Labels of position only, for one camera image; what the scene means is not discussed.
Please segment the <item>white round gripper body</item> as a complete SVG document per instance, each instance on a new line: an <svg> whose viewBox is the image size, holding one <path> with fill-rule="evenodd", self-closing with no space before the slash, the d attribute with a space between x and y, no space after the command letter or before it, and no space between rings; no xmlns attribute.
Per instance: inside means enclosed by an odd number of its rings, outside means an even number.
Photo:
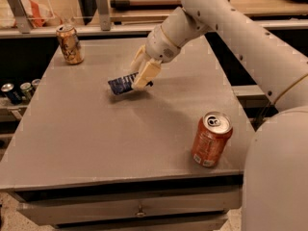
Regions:
<svg viewBox="0 0 308 231"><path fill-rule="evenodd" d="M179 33L175 28L158 25L148 35L145 44L146 54L162 63L171 62L181 51Z"/></svg>

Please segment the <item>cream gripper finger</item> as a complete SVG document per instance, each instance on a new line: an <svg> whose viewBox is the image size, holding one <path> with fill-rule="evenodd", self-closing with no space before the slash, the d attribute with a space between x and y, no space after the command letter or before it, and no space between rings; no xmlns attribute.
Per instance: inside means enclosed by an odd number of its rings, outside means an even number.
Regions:
<svg viewBox="0 0 308 231"><path fill-rule="evenodd" d="M145 46L142 45L137 51L134 60L131 62L130 67L132 72L138 72L142 63L148 59L148 55L145 51Z"/></svg>
<svg viewBox="0 0 308 231"><path fill-rule="evenodd" d="M143 62L132 84L133 90L143 90L161 71L161 62L149 60Z"/></svg>

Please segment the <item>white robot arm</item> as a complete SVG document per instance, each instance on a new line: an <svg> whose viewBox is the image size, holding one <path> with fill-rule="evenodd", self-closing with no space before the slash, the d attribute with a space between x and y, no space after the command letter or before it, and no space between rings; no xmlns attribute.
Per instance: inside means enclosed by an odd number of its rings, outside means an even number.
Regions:
<svg viewBox="0 0 308 231"><path fill-rule="evenodd" d="M228 0L181 0L132 67L141 90L162 64L208 30L218 33L278 113L256 131L244 166L242 231L308 230L308 58Z"/></svg>

